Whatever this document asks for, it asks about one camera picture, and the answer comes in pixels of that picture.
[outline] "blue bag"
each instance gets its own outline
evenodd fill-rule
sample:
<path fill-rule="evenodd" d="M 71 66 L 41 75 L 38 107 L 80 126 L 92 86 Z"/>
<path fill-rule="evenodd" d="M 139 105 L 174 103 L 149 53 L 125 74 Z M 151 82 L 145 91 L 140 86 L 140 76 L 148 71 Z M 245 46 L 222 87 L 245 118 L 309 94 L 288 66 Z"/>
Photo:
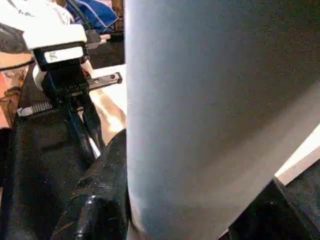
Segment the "blue bag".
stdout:
<path fill-rule="evenodd" d="M 74 2 L 99 34 L 112 33 L 109 26 L 118 20 L 118 16 L 111 7 L 98 0 L 74 0 Z M 76 23 L 82 23 L 81 19 L 76 17 L 72 7 L 67 4 L 66 9 L 73 15 Z"/>

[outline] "white label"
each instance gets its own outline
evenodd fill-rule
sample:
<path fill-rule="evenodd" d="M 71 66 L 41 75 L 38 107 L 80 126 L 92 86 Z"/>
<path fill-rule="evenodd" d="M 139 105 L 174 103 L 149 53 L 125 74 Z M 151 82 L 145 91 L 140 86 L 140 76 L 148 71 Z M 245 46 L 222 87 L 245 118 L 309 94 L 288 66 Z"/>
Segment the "white label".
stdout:
<path fill-rule="evenodd" d="M 44 53 L 45 60 L 48 64 L 61 62 L 69 59 L 77 59 L 84 55 L 81 46 L 76 46 L 67 49 L 47 51 Z"/>

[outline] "black cable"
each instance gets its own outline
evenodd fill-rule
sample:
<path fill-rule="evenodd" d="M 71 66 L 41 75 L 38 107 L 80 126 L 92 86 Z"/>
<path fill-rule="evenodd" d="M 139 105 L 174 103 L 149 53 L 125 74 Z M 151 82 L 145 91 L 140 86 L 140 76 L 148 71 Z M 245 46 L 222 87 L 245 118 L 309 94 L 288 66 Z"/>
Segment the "black cable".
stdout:
<path fill-rule="evenodd" d="M 35 60 L 30 60 L 30 61 L 27 61 L 27 62 L 24 62 L 24 63 L 21 63 L 21 64 L 18 64 L 18 65 L 13 65 L 13 66 L 8 66 L 8 67 L 3 67 L 3 68 L 0 68 L 0 72 L 2 71 L 6 71 L 6 70 L 12 70 L 12 69 L 18 69 L 18 68 L 21 68 L 21 67 L 24 67 L 24 66 L 27 66 L 27 65 L 30 65 L 30 64 L 33 64 L 35 62 Z"/>
<path fill-rule="evenodd" d="M 81 18 L 81 20 L 83 21 L 83 24 L 88 24 L 89 20 L 87 18 L 87 16 L 80 10 L 80 8 L 76 5 L 74 0 L 65 0 L 67 4 L 69 4 L 72 9 L 74 10 L 74 13 Z"/>

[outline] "black fabric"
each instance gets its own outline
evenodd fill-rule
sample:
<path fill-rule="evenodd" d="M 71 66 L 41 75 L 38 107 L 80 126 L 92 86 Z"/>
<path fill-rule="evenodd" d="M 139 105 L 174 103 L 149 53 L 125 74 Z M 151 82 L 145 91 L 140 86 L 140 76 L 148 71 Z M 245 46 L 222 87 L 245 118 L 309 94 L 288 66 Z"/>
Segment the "black fabric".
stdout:
<path fill-rule="evenodd" d="M 126 239 L 129 212 L 126 143 L 126 130 L 122 130 L 79 180 L 51 240 L 72 239 L 79 234 L 82 237 L 77 239 L 99 240 L 106 236 L 110 240 Z"/>
<path fill-rule="evenodd" d="M 11 130 L 9 128 L 0 129 L 0 187 L 5 176 L 5 165 L 8 158 L 9 138 Z"/>
<path fill-rule="evenodd" d="M 70 132 L 59 111 L 16 119 L 1 202 L 1 239 L 50 239 L 87 169 Z"/>
<path fill-rule="evenodd" d="M 320 160 L 290 182 L 286 189 L 295 206 L 320 231 Z"/>

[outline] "gray cylinder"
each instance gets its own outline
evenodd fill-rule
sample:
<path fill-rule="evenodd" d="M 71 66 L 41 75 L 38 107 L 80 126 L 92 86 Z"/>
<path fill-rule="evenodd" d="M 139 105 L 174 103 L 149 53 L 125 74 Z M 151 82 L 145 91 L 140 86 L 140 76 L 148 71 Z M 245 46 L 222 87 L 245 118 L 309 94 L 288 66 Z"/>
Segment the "gray cylinder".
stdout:
<path fill-rule="evenodd" d="M 126 1 L 141 238 L 216 239 L 319 123 L 320 22 L 307 4 Z"/>

